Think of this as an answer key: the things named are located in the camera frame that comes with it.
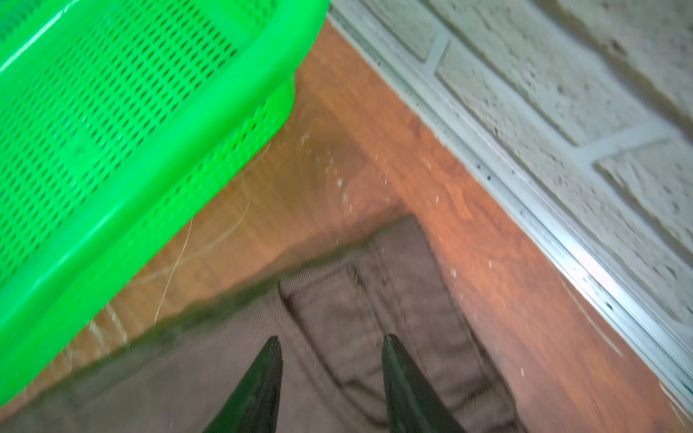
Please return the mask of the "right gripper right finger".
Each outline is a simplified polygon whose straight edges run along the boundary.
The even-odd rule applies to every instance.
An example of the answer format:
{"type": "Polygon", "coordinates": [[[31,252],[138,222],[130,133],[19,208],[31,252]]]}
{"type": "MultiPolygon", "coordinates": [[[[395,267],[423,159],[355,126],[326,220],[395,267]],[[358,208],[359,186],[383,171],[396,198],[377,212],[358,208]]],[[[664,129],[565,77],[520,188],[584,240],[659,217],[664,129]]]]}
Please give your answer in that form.
{"type": "Polygon", "coordinates": [[[391,432],[465,432],[395,335],[384,338],[384,391],[391,432]]]}

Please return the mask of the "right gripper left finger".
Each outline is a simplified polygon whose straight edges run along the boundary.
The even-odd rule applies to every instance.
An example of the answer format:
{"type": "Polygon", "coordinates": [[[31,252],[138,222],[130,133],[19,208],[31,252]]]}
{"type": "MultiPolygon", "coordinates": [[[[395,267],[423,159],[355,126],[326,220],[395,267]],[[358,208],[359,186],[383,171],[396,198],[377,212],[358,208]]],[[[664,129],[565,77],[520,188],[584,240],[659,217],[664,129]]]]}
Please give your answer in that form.
{"type": "Polygon", "coordinates": [[[283,377],[279,338],[270,337],[204,433],[276,432],[283,377]]]}

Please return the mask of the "brown trousers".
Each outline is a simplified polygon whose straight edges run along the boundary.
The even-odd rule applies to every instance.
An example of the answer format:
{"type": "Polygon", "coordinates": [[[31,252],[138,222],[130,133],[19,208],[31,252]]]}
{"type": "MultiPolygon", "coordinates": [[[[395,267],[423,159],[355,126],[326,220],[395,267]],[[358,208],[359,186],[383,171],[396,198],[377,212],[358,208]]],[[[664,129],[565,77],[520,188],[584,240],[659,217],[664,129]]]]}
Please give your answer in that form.
{"type": "Polygon", "coordinates": [[[419,221],[167,319],[4,420],[5,432],[200,432],[266,341],[281,432],[386,432],[382,351],[402,346],[456,424],[522,432],[510,387],[453,301],[419,221]]]}

